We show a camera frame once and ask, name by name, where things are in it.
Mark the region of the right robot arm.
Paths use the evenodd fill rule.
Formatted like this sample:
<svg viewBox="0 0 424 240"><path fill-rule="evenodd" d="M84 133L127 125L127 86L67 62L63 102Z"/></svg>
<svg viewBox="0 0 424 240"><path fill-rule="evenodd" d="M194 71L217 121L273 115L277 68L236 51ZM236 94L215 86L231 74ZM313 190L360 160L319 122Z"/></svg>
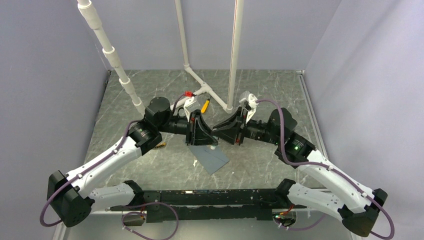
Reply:
<svg viewBox="0 0 424 240"><path fill-rule="evenodd" d="M339 220L353 234L368 237L380 214L384 214L387 193L371 189L348 176L329 161L310 141L295 132L297 122L283 107L276 108L267 122L250 119L250 111L239 107L215 125L215 137L232 145L249 138L276 145L275 155L285 164L313 177L328 189L322 192L284 179L275 189L276 203L287 208L302 205Z"/></svg>

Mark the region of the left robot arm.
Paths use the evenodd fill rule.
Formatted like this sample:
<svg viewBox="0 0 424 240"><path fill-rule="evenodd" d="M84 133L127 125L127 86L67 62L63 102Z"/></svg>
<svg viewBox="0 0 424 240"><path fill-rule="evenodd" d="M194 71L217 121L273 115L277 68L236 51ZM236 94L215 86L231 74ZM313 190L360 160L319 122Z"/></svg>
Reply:
<svg viewBox="0 0 424 240"><path fill-rule="evenodd" d="M185 105L189 112L178 116L167 98L153 98L145 108L143 119L132 120L113 146L66 174L59 170L52 173L48 178L47 202L39 217L41 225L64 223L73 227L97 209L119 205L139 209L144 203L144 193L134 181L127 180L117 188L96 189L96 185L153 150L163 140L161 133L184 135L188 146L218 145L201 111L193 108L195 101L195 97L190 97Z"/></svg>

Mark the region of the grey-blue envelope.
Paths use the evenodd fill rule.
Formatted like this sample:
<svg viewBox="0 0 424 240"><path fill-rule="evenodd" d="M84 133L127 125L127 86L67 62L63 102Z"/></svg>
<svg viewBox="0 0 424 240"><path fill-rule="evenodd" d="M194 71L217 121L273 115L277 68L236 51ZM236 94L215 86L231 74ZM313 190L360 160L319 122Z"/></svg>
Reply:
<svg viewBox="0 0 424 240"><path fill-rule="evenodd" d="M188 149L209 175L213 175L230 161L219 146L212 150L209 145L189 145Z"/></svg>

